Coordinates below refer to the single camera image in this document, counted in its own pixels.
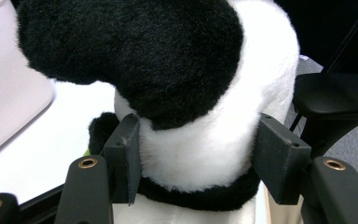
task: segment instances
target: black plush paw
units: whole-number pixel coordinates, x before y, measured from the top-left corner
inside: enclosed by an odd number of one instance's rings
[[[102,113],[89,125],[89,153],[99,155],[119,121],[114,113]]]

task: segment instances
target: black and white plush toy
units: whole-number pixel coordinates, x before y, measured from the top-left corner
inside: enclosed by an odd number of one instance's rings
[[[143,178],[115,223],[255,222],[256,125],[283,122],[298,59],[273,2],[23,0],[19,40],[35,70],[111,83],[118,119],[139,117]]]

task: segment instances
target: black collar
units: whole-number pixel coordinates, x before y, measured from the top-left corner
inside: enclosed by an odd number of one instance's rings
[[[229,187],[213,187],[190,193],[178,190],[168,191],[149,178],[142,177],[138,193],[160,203],[205,211],[233,211],[254,198],[260,178],[253,168],[237,178]]]

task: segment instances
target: chair armrest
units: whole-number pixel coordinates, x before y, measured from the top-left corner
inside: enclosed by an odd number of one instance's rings
[[[293,104],[308,119],[358,119],[358,75],[299,75]]]

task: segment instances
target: gray floor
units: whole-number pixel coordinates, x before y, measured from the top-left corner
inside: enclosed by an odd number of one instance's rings
[[[306,74],[319,72],[321,70],[322,67],[313,60],[303,58],[300,60],[297,73]],[[290,126],[295,116],[296,112],[291,108],[285,122],[287,127]],[[302,119],[295,130],[296,134],[301,133],[304,123],[305,119]],[[358,172],[358,127],[336,142],[325,156],[343,160],[352,165]]]

